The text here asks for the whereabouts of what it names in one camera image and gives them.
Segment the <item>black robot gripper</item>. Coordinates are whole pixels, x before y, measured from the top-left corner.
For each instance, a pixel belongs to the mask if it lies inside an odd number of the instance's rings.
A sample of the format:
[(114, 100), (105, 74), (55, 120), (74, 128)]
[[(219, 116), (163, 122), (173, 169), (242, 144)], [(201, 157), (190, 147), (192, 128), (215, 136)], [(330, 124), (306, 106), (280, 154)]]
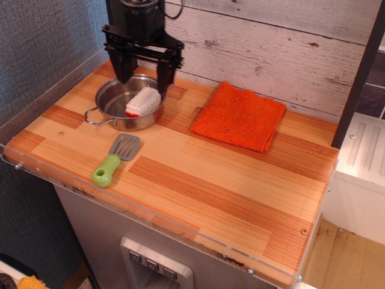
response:
[(175, 69), (182, 66), (183, 43), (165, 31), (166, 18), (175, 20), (165, 11), (164, 1), (121, 1), (125, 25), (102, 27), (117, 79), (126, 83), (138, 67), (138, 59), (158, 62), (158, 91), (163, 94), (173, 84)]

